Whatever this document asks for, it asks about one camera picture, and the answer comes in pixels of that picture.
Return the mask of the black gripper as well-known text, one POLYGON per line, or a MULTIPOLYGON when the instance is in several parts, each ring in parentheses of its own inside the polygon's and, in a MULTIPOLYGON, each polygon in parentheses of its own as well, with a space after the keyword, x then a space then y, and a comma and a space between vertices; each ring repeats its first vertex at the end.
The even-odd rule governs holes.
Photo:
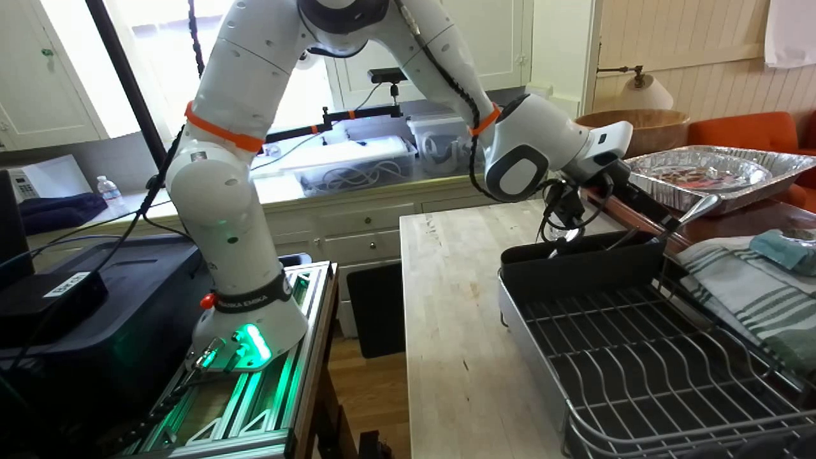
POLYGON ((656 234, 680 229, 680 220, 634 186, 623 163, 582 178, 561 172, 545 188, 545 222, 554 226, 583 226, 589 222, 583 200, 594 200, 600 208, 629 208, 634 220, 656 234))

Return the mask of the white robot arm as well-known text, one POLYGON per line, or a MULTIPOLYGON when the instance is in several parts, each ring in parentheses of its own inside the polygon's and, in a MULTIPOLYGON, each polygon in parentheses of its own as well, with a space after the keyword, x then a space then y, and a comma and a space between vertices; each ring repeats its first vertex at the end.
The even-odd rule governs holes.
POLYGON ((204 373, 255 373, 309 331, 290 294, 249 166, 306 54, 354 55, 379 44, 430 101, 464 121, 484 157, 484 192, 520 200, 561 172, 577 186, 629 186, 627 119, 583 128, 539 93, 497 104, 439 0, 234 0, 186 106, 165 171, 169 197, 209 276, 209 305, 191 337, 204 373))

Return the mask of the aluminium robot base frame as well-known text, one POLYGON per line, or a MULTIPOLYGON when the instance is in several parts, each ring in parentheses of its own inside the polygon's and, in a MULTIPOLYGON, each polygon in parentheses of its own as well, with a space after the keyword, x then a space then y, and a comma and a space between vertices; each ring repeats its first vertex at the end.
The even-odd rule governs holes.
POLYGON ((312 420, 337 308, 337 264, 286 268, 309 331, 258 373, 186 359, 124 459, 297 459, 312 450, 312 420))

